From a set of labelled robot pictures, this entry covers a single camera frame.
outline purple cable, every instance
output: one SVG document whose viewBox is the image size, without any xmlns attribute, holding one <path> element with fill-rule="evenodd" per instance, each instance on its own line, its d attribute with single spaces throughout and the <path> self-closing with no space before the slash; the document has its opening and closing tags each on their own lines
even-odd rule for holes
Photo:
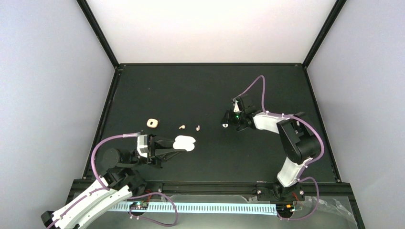
<svg viewBox="0 0 405 229">
<path fill-rule="evenodd" d="M 86 197 L 87 197 L 87 196 L 83 196 L 83 197 L 81 197 L 80 199 L 78 199 L 74 204 L 72 204 L 71 206 L 69 206 L 69 207 L 66 209 L 66 211 L 64 211 L 64 212 L 60 215 L 60 217 L 62 218 L 64 215 L 66 215 L 67 212 L 70 211 L 70 209 L 72 209 L 76 204 L 78 204 L 80 201 L 82 201 L 82 200 L 85 199 Z M 50 228 L 51 228 L 53 225 L 55 225 L 55 223 L 57 223 L 58 221 L 59 221 L 59 219 L 55 219 L 55 221 L 52 222 L 51 224 L 49 224 L 49 226 L 47 226 L 46 229 L 50 229 Z"/>
<path fill-rule="evenodd" d="M 90 160 L 90 162 L 91 162 L 91 170 L 93 171 L 94 176 L 96 177 L 97 181 L 100 183 L 101 187 L 103 187 L 106 190 L 110 190 L 110 188 L 108 188 L 107 186 L 105 186 L 103 184 L 103 182 L 100 179 L 100 176 L 98 175 L 98 173 L 96 171 L 96 162 L 95 162 L 95 160 L 96 160 L 96 152 L 97 152 L 97 150 L 100 148 L 100 146 L 102 144 L 104 144 L 105 142 L 108 142 L 109 140 L 113 140 L 113 139 L 117 139 L 117 138 L 124 138 L 124 137 L 138 137 L 138 136 L 139 136 L 139 133 L 115 135 L 115 136 L 111 136 L 111 137 L 108 137 L 108 138 L 102 140 L 101 142 L 99 142 L 94 147 L 93 152 L 91 153 L 91 160 Z"/>
<path fill-rule="evenodd" d="M 317 184 L 316 180 L 315 180 L 313 177 L 306 177 L 306 178 L 300 180 L 299 183 L 304 182 L 304 181 L 306 181 L 306 180 L 308 180 L 308 179 L 311 179 L 311 180 L 314 182 L 315 188 L 316 188 L 316 190 L 317 190 L 317 202 L 316 202 L 316 204 L 315 204 L 314 209 L 313 209 L 309 214 L 307 214 L 306 216 L 303 216 L 303 217 L 300 217 L 300 218 L 297 218 L 297 219 L 290 219 L 290 218 L 281 217 L 281 215 L 277 212 L 277 216 L 278 216 L 280 219 L 285 219 L 285 220 L 288 220 L 288 221 L 291 221 L 291 220 L 302 220 L 302 219 L 306 219 L 306 218 L 310 217 L 312 214 L 315 213 L 316 209 L 318 208 L 318 204 L 319 204 L 319 187 L 318 187 L 318 184 Z"/>
<path fill-rule="evenodd" d="M 106 189 L 103 188 L 103 187 L 100 187 L 100 188 L 94 189 L 93 191 L 91 191 L 91 192 L 89 192 L 89 193 L 90 193 L 90 195 L 91 195 L 91 194 L 93 194 L 93 193 L 95 193 L 95 192 L 97 192 L 97 191 L 101 191 L 101 190 L 106 190 Z"/>
<path fill-rule="evenodd" d="M 264 112 L 266 112 L 266 110 L 265 110 L 266 80 L 265 80 L 265 77 L 264 77 L 264 76 L 262 76 L 262 75 L 258 76 L 258 77 L 253 81 L 253 83 L 251 83 L 250 86 L 248 86 L 248 87 L 246 88 L 246 90 L 244 90 L 242 93 L 240 93 L 237 97 L 240 97 L 241 95 L 243 95 L 243 94 L 245 94 L 247 91 L 249 91 L 249 89 L 259 80 L 259 78 L 262 78 L 262 79 L 263 79 L 262 110 L 263 110 Z"/>
<path fill-rule="evenodd" d="M 314 158 L 313 160 L 309 161 L 304 167 L 302 167 L 302 169 L 300 170 L 300 172 L 298 173 L 298 176 L 297 176 L 297 177 L 299 178 L 299 177 L 302 175 L 302 173 L 304 172 L 305 168 L 306 168 L 309 164 L 318 161 L 318 160 L 323 156 L 323 154 L 325 153 L 325 145 L 323 144 L 322 138 L 320 137 L 320 135 L 318 134 L 318 132 L 317 132 L 309 123 L 305 122 L 304 120 L 302 120 L 302 119 L 300 119 L 300 118 L 298 118 L 298 117 L 295 117 L 295 116 L 293 116 L 293 115 L 290 115 L 290 114 L 289 114 L 289 115 L 285 115 L 284 117 L 288 117 L 288 118 L 297 120 L 297 121 L 299 121 L 300 123 L 304 124 L 306 127 L 308 127 L 309 130 L 311 130 L 311 131 L 314 133 L 315 137 L 317 138 L 317 140 L 319 141 L 319 144 L 320 144 L 320 153 L 319 153 L 319 155 L 318 155 L 316 158 Z"/>
<path fill-rule="evenodd" d="M 148 196 L 152 196 L 152 195 L 159 195 L 159 196 L 165 197 L 165 198 L 173 205 L 174 212 L 175 212 L 175 214 L 176 214 L 176 219 L 174 220 L 174 222 L 173 222 L 172 224 L 161 223 L 161 222 L 156 221 L 156 220 L 154 220 L 154 219 L 150 219 L 150 218 L 143 217 L 143 216 L 137 216 L 137 219 L 145 219 L 145 220 L 147 220 L 147 221 L 149 221 L 149 222 L 156 223 L 156 224 L 161 225 L 161 226 L 164 226 L 164 227 L 173 227 L 174 225 L 176 225 L 176 224 L 177 224 L 177 219 L 179 218 L 179 213 L 177 212 L 177 208 L 176 208 L 176 205 L 174 204 L 174 202 L 173 202 L 168 196 L 166 196 L 165 194 L 160 193 L 160 192 L 151 192 L 151 193 L 148 193 L 148 194 L 145 194 L 145 195 L 142 195 L 142 196 L 131 197 L 131 198 L 129 198 L 129 199 L 139 199 L 139 198 L 144 198 L 144 197 L 148 197 Z M 131 208 L 131 209 L 129 210 L 129 215 L 130 215 L 131 217 L 134 216 L 134 215 L 132 214 L 132 209 L 133 209 L 133 208 Z"/>
<path fill-rule="evenodd" d="M 51 224 L 49 224 L 49 226 L 46 229 L 50 229 L 53 225 L 55 225 L 55 223 L 57 223 L 59 221 L 59 219 L 55 219 L 54 222 L 52 222 Z"/>
</svg>

